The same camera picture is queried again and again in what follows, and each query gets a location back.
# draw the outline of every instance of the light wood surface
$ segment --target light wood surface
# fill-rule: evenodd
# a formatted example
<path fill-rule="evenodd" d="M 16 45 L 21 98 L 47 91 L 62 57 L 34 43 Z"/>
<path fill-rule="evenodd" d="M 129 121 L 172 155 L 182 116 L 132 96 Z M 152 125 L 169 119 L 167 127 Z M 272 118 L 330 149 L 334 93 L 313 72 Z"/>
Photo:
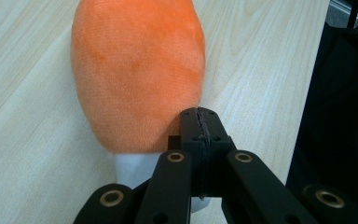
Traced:
<path fill-rule="evenodd" d="M 0 0 L 0 223 L 72 223 L 115 181 L 69 61 L 78 0 Z M 201 105 L 285 181 L 327 0 L 195 0 L 207 41 Z M 219 200 L 192 223 L 224 223 Z"/>

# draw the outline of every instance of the wood grain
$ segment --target wood grain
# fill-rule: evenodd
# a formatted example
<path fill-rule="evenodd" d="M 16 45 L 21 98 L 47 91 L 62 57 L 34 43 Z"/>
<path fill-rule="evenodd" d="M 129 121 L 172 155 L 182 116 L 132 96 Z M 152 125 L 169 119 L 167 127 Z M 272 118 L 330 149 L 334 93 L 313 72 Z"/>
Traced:
<path fill-rule="evenodd" d="M 77 0 L 0 0 L 0 223 L 71 223 L 113 165 L 76 99 Z M 287 177 L 327 0 L 194 1 L 207 41 L 201 105 Z M 192 223 L 224 223 L 218 200 Z"/>

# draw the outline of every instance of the black chair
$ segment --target black chair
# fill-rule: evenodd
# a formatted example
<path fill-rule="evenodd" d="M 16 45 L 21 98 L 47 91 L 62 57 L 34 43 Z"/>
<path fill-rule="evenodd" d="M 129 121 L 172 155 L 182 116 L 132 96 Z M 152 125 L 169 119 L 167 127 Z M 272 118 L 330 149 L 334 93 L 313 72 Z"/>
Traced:
<path fill-rule="evenodd" d="M 348 20 L 347 28 L 353 28 L 358 13 L 358 0 L 347 0 L 347 2 L 351 4 L 351 14 Z"/>

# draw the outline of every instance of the metal screw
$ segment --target metal screw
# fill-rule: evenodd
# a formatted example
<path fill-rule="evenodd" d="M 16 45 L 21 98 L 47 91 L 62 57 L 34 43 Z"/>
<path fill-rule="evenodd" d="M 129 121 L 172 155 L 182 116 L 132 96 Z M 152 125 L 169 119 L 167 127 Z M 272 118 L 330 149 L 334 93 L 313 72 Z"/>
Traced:
<path fill-rule="evenodd" d="M 108 196 L 116 196 L 114 200 L 110 200 Z M 103 196 L 101 196 L 100 203 L 105 207 L 113 207 L 121 203 L 124 199 L 124 194 L 120 190 L 112 189 L 107 191 Z"/>
<path fill-rule="evenodd" d="M 325 189 L 319 189 L 316 191 L 315 196 L 319 201 L 330 207 L 342 208 L 345 205 L 344 200 Z"/>
<path fill-rule="evenodd" d="M 241 162 L 251 162 L 253 160 L 251 155 L 243 153 L 243 152 L 235 154 L 235 159 L 237 159 L 237 161 L 241 161 Z"/>
<path fill-rule="evenodd" d="M 173 152 L 168 155 L 168 160 L 173 162 L 179 162 L 182 161 L 185 158 L 185 156 L 181 153 Z"/>

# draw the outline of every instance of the black metal bracket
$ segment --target black metal bracket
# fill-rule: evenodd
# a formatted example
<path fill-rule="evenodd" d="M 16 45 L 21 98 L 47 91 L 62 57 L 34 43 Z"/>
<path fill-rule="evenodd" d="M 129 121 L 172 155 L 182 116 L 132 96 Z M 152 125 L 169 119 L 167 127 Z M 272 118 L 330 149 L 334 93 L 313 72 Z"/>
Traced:
<path fill-rule="evenodd" d="M 222 198 L 228 223 L 346 223 L 342 213 L 351 209 L 342 208 L 357 209 L 341 193 L 315 187 L 305 190 L 303 206 L 254 153 L 236 149 L 212 110 L 189 108 L 180 120 L 180 136 L 170 137 L 149 180 L 97 189 L 75 223 L 189 223 L 191 197 Z M 340 219 L 325 218 L 332 214 Z"/>

